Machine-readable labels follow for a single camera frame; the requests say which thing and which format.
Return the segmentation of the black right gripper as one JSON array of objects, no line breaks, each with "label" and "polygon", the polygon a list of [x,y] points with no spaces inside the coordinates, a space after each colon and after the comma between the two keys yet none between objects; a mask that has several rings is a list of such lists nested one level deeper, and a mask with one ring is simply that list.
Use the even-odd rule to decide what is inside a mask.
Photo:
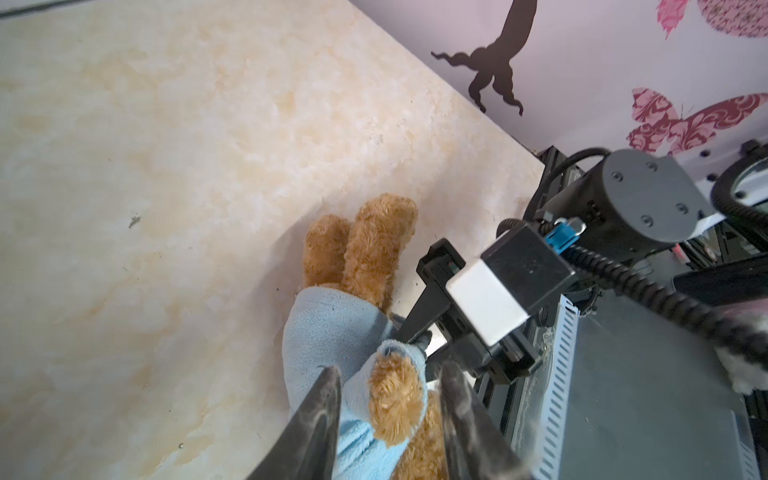
[{"label": "black right gripper", "polygon": [[429,381],[448,360],[497,384],[512,384],[540,367],[541,354],[524,332],[530,314],[486,261],[466,262],[443,238],[429,247],[416,272],[425,289],[394,339],[427,351],[431,328],[438,328],[446,343],[427,356]]}]

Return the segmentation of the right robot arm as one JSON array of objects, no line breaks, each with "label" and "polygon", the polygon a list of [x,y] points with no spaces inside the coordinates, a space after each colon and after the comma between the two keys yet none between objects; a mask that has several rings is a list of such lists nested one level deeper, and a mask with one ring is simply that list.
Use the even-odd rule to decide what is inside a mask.
[{"label": "right robot arm", "polygon": [[495,241],[478,258],[463,259],[444,239],[430,247],[417,267],[424,291],[395,337],[415,344],[437,327],[446,342],[428,358],[429,370],[449,359],[475,376],[513,383],[540,363],[528,329],[553,325],[554,303],[584,272],[598,287],[765,366],[763,331],[646,279],[633,263],[690,239],[715,213],[765,227],[766,214],[741,203],[737,191],[766,166],[766,146],[746,142],[703,194],[670,156],[632,149],[579,151],[541,180],[521,218],[499,224]]}]

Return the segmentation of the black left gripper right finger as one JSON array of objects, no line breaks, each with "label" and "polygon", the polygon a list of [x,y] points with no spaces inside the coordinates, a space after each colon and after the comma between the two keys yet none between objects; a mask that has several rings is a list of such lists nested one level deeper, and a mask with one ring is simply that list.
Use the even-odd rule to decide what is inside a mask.
[{"label": "black left gripper right finger", "polygon": [[529,479],[531,471],[494,426],[456,362],[442,364],[439,387],[448,477]]}]

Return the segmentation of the light blue bear hoodie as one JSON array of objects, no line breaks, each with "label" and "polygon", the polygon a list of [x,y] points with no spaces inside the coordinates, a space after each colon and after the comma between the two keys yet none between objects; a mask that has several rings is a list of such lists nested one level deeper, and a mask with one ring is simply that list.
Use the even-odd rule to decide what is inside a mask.
[{"label": "light blue bear hoodie", "polygon": [[374,437],[369,380],[379,354],[401,354],[413,362],[421,389],[425,354],[392,338],[397,327],[377,307],[351,294],[324,287],[302,290],[284,327],[282,359],[288,403],[296,411],[323,368],[341,372],[340,433],[335,479],[389,479],[410,435],[393,446]]}]

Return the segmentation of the brown teddy bear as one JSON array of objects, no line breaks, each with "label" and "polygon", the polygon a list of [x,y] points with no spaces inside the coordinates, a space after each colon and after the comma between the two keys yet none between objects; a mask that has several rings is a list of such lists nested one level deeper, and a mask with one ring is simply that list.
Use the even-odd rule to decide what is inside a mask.
[{"label": "brown teddy bear", "polygon": [[[391,313],[394,280],[417,218],[413,200],[385,193],[361,206],[354,220],[333,214],[317,219],[304,242],[302,290],[318,286],[351,294],[377,307],[398,330],[402,322]],[[393,446],[411,436],[389,479],[445,479],[440,393],[428,385],[426,361],[426,389],[416,374],[401,354],[377,356],[369,380],[374,437]]]}]

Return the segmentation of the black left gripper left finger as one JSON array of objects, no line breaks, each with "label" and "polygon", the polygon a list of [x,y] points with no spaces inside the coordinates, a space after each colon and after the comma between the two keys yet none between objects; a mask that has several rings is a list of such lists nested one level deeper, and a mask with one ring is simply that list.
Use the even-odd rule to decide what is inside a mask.
[{"label": "black left gripper left finger", "polygon": [[322,370],[253,480],[315,479],[333,476],[338,445],[342,388],[340,370]]}]

